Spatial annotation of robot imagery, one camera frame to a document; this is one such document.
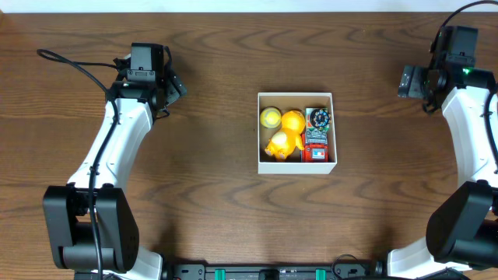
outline tennis ball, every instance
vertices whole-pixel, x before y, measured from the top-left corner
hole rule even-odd
[[[264,109],[259,115],[259,122],[265,128],[277,128],[280,125],[282,115],[279,109],[275,107],[268,107]]]

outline teal object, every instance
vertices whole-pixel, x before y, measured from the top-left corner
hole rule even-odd
[[[317,280],[326,280],[327,272],[324,269],[317,269]]]
[[[225,280],[225,270],[224,269],[216,269],[215,270],[215,280]]]

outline table surface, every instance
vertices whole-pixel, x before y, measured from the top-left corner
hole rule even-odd
[[[103,117],[103,93],[35,54],[111,62],[132,42],[170,47],[189,92],[144,139],[127,199],[140,242],[170,260],[331,263],[383,257],[424,236],[457,188],[440,113],[397,97],[404,65],[427,65],[447,13],[4,15],[0,23],[0,278],[55,268],[41,198],[64,185]],[[498,15],[478,66],[498,71]],[[115,72],[88,67],[104,84]],[[329,175],[257,175],[257,94],[332,92],[338,165]],[[475,279],[498,273],[473,271]]]

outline white wall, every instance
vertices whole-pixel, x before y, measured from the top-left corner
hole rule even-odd
[[[3,12],[450,12],[475,0],[0,0]],[[496,12],[478,5],[474,12]]]

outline open box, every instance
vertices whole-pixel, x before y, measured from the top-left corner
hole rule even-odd
[[[331,121],[328,129],[328,162],[302,163],[300,150],[296,148],[284,163],[265,153],[269,139],[280,129],[265,128],[259,121],[266,107],[276,107],[284,114],[290,110],[304,113],[306,108],[328,108]],[[331,93],[259,93],[258,94],[258,173],[259,174],[329,174],[337,165],[335,147],[335,122]]]

